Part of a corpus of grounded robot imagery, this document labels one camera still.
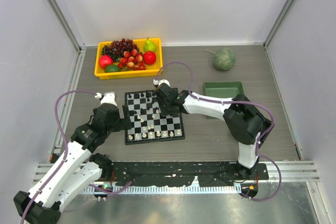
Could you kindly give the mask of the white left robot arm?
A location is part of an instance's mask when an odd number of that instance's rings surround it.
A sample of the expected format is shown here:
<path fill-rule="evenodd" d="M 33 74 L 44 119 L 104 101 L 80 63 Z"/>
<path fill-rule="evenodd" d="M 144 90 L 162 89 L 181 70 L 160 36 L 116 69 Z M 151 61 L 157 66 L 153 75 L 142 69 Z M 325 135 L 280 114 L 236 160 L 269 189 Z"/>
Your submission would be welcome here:
<path fill-rule="evenodd" d="M 112 161 L 95 153 L 113 132 L 128 130 L 131 120 L 127 106 L 124 117 L 111 103 L 95 108 L 89 122 L 77 127 L 64 152 L 28 192 L 14 197 L 21 222 L 57 223 L 66 206 L 89 184 L 112 176 Z"/>

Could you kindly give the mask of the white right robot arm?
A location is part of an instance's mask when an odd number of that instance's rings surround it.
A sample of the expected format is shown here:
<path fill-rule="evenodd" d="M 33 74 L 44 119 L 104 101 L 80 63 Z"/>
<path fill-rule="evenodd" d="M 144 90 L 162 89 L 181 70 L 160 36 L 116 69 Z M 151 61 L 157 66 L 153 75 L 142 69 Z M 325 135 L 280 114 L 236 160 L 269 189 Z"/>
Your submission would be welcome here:
<path fill-rule="evenodd" d="M 162 115 L 201 114 L 223 120 L 238 142 L 239 176 L 249 179 L 257 173 L 258 150 L 275 125 L 274 116 L 266 107 L 249 101 L 242 94 L 220 99 L 190 90 L 178 92 L 167 80 L 154 80 L 153 85 Z"/>

